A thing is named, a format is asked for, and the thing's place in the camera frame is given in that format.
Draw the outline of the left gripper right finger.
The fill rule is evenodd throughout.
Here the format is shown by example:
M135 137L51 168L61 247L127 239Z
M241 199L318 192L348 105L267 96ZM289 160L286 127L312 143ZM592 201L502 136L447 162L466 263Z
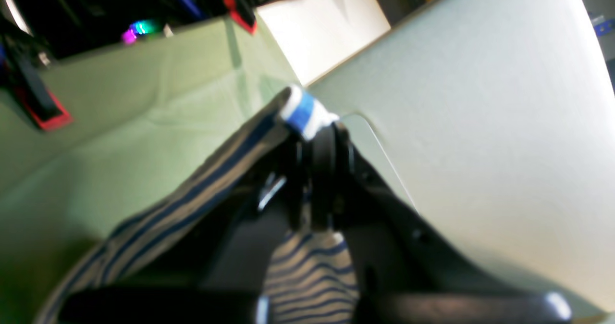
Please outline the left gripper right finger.
M558 292L529 292L477 267L405 204L341 123L310 143L312 226L340 232L359 298L353 324L569 324Z

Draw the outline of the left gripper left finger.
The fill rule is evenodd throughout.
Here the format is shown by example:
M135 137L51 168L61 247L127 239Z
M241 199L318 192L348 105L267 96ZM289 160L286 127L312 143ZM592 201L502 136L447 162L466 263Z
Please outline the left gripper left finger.
M296 225L304 145L275 147L173 247L113 285L71 295L60 324L272 324L271 256Z

